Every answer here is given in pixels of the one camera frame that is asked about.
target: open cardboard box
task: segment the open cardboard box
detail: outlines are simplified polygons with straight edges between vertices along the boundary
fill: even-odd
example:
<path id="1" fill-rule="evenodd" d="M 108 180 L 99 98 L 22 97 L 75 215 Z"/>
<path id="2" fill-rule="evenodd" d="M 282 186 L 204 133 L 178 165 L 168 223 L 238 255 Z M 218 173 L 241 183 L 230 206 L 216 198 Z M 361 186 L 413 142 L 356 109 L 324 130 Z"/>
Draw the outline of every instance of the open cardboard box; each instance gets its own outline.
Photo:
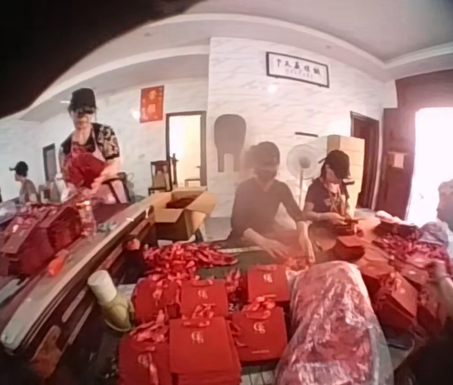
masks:
<path id="1" fill-rule="evenodd" d="M 167 203 L 187 197 L 196 199 L 184 209 L 166 209 Z M 217 197 L 203 187 L 158 192 L 151 199 L 155 208 L 156 236 L 168 241 L 187 241 L 217 204 Z"/>

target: black cap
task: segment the black cap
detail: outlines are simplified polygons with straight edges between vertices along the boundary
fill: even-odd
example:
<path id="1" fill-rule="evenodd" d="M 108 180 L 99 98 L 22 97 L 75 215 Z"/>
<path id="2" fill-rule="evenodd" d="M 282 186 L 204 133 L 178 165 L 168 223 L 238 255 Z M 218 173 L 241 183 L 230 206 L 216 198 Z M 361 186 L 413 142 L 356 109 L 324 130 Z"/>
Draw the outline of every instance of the black cap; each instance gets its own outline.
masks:
<path id="1" fill-rule="evenodd" d="M 76 111 L 83 108 L 96 109 L 95 93 L 90 88 L 80 88 L 71 95 L 69 109 Z"/>
<path id="2" fill-rule="evenodd" d="M 9 170 L 16 172 L 20 176 L 26 176 L 28 173 L 28 164 L 20 161 L 14 167 L 9 167 Z"/>
<path id="3" fill-rule="evenodd" d="M 260 142 L 249 151 L 255 165 L 280 164 L 280 150 L 273 142 Z"/>
<path id="4" fill-rule="evenodd" d="M 330 166 L 340 180 L 350 179 L 349 155 L 340 150 L 333 150 L 324 159 L 324 164 Z"/>

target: electric fan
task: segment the electric fan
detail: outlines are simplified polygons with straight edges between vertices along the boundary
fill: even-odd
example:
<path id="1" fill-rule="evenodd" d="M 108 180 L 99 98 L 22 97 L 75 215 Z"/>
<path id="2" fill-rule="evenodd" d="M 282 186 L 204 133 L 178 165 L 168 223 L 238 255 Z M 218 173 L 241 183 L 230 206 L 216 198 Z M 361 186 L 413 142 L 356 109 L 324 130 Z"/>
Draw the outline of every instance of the electric fan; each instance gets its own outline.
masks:
<path id="1" fill-rule="evenodd" d="M 315 160 L 313 148 L 308 144 L 299 144 L 289 151 L 287 156 L 287 169 L 296 178 L 299 178 L 299 206 L 301 207 L 301 196 L 303 193 L 303 181 L 312 179 Z"/>

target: gold logo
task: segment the gold logo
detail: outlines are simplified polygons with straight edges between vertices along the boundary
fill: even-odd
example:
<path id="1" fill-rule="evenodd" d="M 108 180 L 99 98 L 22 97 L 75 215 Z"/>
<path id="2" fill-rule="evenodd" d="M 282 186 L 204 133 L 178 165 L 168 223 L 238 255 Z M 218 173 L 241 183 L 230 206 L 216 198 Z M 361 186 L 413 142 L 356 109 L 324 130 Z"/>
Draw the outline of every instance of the gold logo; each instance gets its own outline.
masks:
<path id="1" fill-rule="evenodd" d="M 255 322 L 253 324 L 253 329 L 258 334 L 265 334 L 265 325 L 263 324 L 263 322 Z"/>
<path id="2" fill-rule="evenodd" d="M 199 289 L 197 291 L 197 296 L 201 299 L 208 299 L 208 293 L 206 289 Z"/>
<path id="3" fill-rule="evenodd" d="M 265 283 L 273 283 L 273 275 L 271 273 L 264 274 Z"/>
<path id="4" fill-rule="evenodd" d="M 204 336 L 202 331 L 193 331 L 191 334 L 192 343 L 204 343 Z"/>
<path id="5" fill-rule="evenodd" d="M 140 363 L 143 367 L 149 367 L 149 358 L 148 355 L 140 355 L 137 358 L 137 362 Z"/>

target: bright doorway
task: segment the bright doorway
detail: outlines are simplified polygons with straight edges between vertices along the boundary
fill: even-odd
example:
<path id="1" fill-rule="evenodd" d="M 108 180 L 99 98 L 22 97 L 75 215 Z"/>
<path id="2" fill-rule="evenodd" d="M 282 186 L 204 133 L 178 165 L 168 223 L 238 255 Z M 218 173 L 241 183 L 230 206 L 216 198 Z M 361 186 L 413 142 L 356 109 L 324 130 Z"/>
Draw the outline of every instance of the bright doorway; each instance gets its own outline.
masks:
<path id="1" fill-rule="evenodd" d="M 166 152 L 176 158 L 178 186 L 206 186 L 205 134 L 202 111 L 166 115 Z"/>
<path id="2" fill-rule="evenodd" d="M 415 117 L 415 170 L 408 221 L 436 218 L 438 187 L 453 178 L 453 108 L 425 108 Z"/>

